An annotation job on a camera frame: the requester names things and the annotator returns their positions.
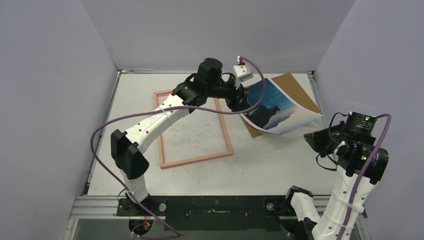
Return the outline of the landscape photo print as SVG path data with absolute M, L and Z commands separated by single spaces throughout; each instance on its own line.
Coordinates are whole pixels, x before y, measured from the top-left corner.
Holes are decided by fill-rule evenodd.
M 266 92 L 257 108 L 240 115 L 254 130 L 279 136 L 322 118 L 320 113 L 294 101 L 273 80 L 266 78 L 265 83 Z

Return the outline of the pink wooden picture frame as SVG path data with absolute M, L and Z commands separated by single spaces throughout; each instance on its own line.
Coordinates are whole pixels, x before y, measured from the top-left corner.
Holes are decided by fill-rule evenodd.
M 195 110 L 157 138 L 159 164 L 169 169 L 234 154 L 222 114 Z

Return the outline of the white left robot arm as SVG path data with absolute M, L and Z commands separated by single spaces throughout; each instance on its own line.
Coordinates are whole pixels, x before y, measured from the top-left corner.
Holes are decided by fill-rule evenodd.
M 111 156 L 123 176 L 129 208 L 136 215 L 144 215 L 149 210 L 144 174 L 150 164 L 144 153 L 163 132 L 191 114 L 195 107 L 203 106 L 209 98 L 224 99 L 233 113 L 244 113 L 252 108 L 247 90 L 242 86 L 242 82 L 252 78 L 252 71 L 242 57 L 237 60 L 228 73 L 228 80 L 224 80 L 223 64 L 215 58 L 206 58 L 199 64 L 197 72 L 172 90 L 153 115 L 124 131 L 116 129 L 112 132 Z

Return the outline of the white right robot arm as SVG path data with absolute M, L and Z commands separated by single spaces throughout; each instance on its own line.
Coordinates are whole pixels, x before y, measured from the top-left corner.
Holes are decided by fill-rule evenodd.
M 332 123 L 325 129 L 304 134 L 317 158 L 336 156 L 335 184 L 322 214 L 314 205 L 311 191 L 292 186 L 282 207 L 296 215 L 292 233 L 296 240 L 348 240 L 364 202 L 381 181 L 389 161 L 389 153 L 381 145 L 388 133 L 392 116 L 349 112 L 345 121 Z

